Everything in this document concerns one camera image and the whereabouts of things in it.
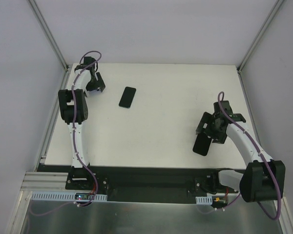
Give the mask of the black smartphone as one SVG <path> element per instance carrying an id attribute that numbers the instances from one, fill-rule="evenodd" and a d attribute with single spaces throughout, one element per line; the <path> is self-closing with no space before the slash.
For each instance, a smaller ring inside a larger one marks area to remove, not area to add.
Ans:
<path id="1" fill-rule="evenodd" d="M 122 97 L 119 101 L 119 107 L 130 108 L 135 97 L 136 88 L 125 87 Z"/>

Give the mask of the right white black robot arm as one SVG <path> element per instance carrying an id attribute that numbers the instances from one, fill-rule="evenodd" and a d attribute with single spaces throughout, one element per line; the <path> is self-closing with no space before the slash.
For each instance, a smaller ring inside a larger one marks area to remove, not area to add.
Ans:
<path id="1" fill-rule="evenodd" d="M 213 104 L 214 112 L 204 112 L 196 129 L 193 152 L 206 156 L 212 143 L 224 144 L 229 138 L 240 153 L 246 169 L 239 173 L 232 169 L 220 170 L 210 180 L 215 192 L 226 187 L 241 193 L 245 202 L 279 201 L 283 195 L 285 164 L 267 154 L 248 131 L 242 114 L 232 111 L 229 101 Z"/>

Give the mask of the black phone case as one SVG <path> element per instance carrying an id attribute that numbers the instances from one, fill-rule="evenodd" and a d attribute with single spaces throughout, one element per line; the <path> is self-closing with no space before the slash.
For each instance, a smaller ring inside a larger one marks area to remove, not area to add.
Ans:
<path id="1" fill-rule="evenodd" d="M 201 156 L 207 156 L 210 145 L 211 138 L 205 133 L 200 133 L 197 135 L 192 151 Z"/>

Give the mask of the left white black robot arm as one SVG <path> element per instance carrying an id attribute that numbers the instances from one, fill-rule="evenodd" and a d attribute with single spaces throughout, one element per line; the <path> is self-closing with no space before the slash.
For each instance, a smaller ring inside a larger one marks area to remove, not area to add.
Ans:
<path id="1" fill-rule="evenodd" d="M 96 182 L 89 169 L 89 157 L 85 139 L 88 106 L 86 98 L 93 92 L 103 92 L 105 82 L 98 72 L 98 60 L 84 55 L 74 69 L 73 81 L 66 89 L 58 91 L 60 116 L 68 127 L 72 148 L 72 172 L 85 172 L 77 177 L 82 189 L 90 189 Z"/>

